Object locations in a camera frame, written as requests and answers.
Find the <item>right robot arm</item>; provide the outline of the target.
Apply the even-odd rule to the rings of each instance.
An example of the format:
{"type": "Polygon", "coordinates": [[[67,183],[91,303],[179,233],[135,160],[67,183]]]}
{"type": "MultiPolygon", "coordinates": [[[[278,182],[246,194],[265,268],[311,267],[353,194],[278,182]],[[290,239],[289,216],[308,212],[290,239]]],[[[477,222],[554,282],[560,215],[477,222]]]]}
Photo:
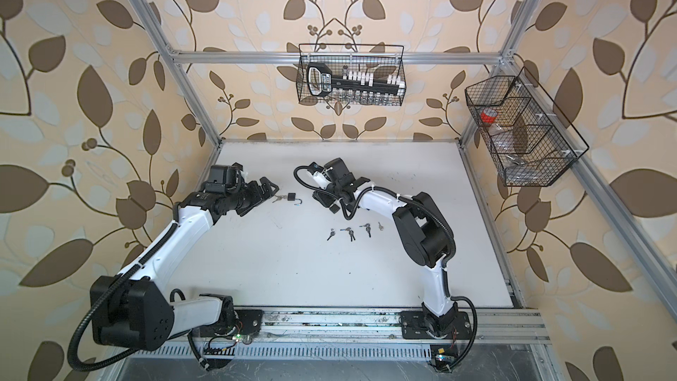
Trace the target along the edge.
{"type": "Polygon", "coordinates": [[[312,162],[294,169],[301,186],[333,213],[352,220],[364,209],[389,218],[395,225],[405,253],[422,268],[423,300],[417,319],[405,330],[426,338],[449,340],[451,346],[431,356],[438,372],[451,373],[469,355],[478,332],[478,312],[466,296],[454,296],[447,266],[457,252],[453,230],[430,195],[404,196],[355,177],[345,162],[336,158],[323,166],[312,162]]]}

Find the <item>black padlock with keys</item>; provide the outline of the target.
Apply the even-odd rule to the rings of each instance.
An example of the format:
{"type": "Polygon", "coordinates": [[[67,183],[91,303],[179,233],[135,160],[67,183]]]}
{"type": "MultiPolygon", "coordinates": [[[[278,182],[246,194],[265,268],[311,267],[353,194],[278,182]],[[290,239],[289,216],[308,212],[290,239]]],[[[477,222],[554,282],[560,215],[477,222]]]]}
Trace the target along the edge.
{"type": "Polygon", "coordinates": [[[303,203],[303,200],[300,199],[294,192],[290,192],[288,194],[275,195],[274,202],[278,201],[291,202],[295,206],[301,206],[301,204],[303,203]]]}

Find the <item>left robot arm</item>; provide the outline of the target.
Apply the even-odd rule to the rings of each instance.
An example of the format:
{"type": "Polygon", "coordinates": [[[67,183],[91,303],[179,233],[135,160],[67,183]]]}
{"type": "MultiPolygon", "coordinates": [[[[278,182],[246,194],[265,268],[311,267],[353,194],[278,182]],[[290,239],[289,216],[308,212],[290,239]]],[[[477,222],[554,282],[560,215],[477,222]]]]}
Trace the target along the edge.
{"type": "Polygon", "coordinates": [[[173,218],[150,248],[115,276],[100,277],[90,289],[91,308],[83,317],[66,353],[72,370],[92,372],[139,351],[155,351],[185,336],[195,358],[207,369],[193,333],[204,327],[215,337],[240,340],[257,328],[234,309],[231,296],[201,294],[187,299],[180,289],[167,290],[174,272],[193,246],[220,217],[243,217],[279,187],[267,177],[246,181],[243,168],[215,165],[198,190],[173,207],[173,218]]]}

